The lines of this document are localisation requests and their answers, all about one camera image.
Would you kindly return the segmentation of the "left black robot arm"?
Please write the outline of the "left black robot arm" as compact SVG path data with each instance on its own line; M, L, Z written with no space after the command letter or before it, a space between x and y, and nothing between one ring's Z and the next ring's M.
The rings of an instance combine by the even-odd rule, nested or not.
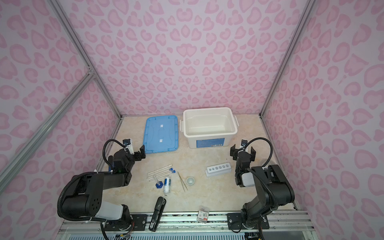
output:
M121 149L109 157L112 165L109 172L86 172L73 176L59 195L59 217L72 222L104 223L106 231L143 231L146 215L131 215L127 205L104 201L103 192L128 186L135 162L145 157L145 146L134 154L128 148Z

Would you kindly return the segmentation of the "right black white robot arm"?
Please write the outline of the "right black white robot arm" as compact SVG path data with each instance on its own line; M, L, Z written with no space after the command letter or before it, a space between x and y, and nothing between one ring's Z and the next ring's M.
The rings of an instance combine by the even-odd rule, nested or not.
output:
M234 233L241 230L269 229L267 215L276 211L278 207L295 201L294 190L278 165L267 167L250 167L255 160L256 151L248 153L243 149L230 148L230 156L236 161L235 182L244 188L244 176L251 177L257 196L245 203L239 213L227 214L228 228Z

